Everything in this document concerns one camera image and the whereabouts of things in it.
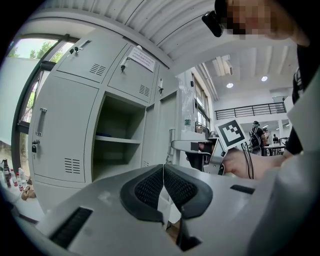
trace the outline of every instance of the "window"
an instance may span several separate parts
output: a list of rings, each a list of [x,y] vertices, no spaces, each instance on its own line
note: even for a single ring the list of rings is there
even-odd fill
[[[35,59],[39,61],[58,40],[44,38],[20,39],[9,52],[9,58]]]
[[[50,59],[51,62],[57,63],[61,57],[74,45],[73,42],[66,42],[64,46],[62,46],[53,57]]]
[[[21,117],[22,121],[30,123],[31,116],[32,116],[32,110],[34,108],[37,96],[39,95],[39,92],[42,88],[42,85],[45,83],[49,74],[50,74],[49,71],[41,71],[40,72],[38,79],[36,80],[36,82],[33,85],[32,92],[30,94],[28,103],[27,103],[26,108],[24,110],[24,113]]]
[[[196,121],[197,124],[203,125],[210,128],[210,118],[209,118],[209,101],[206,93],[202,90],[199,82],[193,76],[193,81],[195,84],[195,111],[196,111]]]

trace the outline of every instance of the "ceiling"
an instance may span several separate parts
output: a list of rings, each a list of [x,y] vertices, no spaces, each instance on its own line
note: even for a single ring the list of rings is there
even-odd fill
[[[293,75],[298,67],[296,46],[230,49],[228,57],[233,75],[227,73],[219,76],[221,73],[216,59],[215,64],[213,60],[204,63],[219,97],[258,89],[292,88]],[[268,77],[267,81],[261,81],[263,76]],[[227,88],[228,83],[233,83],[233,87]]]
[[[226,32],[216,38],[201,20],[204,13],[214,9],[214,4],[214,0],[48,0],[29,18],[29,24],[38,23],[28,32],[44,30],[50,33],[53,27],[45,25],[47,20],[66,22],[64,26],[60,24],[62,32],[66,31],[68,23],[76,23],[78,27],[84,23],[96,28],[105,27],[140,44],[176,75],[217,56],[235,53],[232,61],[240,63],[243,69],[242,79],[248,76],[245,73],[248,61],[239,57],[242,55],[240,50],[257,46],[294,45],[290,40],[276,41],[257,37],[239,40]],[[264,50],[257,50],[257,59],[263,59],[263,52]],[[250,56],[252,53],[249,50],[244,53],[246,54]],[[273,60],[277,58],[277,54],[275,48],[272,63],[277,62]],[[273,72],[273,68],[274,65],[270,65],[269,72]],[[256,69],[256,73],[261,73],[260,68]]]

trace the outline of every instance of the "paper label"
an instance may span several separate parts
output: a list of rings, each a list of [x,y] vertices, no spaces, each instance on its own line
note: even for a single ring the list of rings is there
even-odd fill
[[[154,72],[156,61],[144,54],[138,48],[134,47],[128,57],[141,64],[151,72]]]

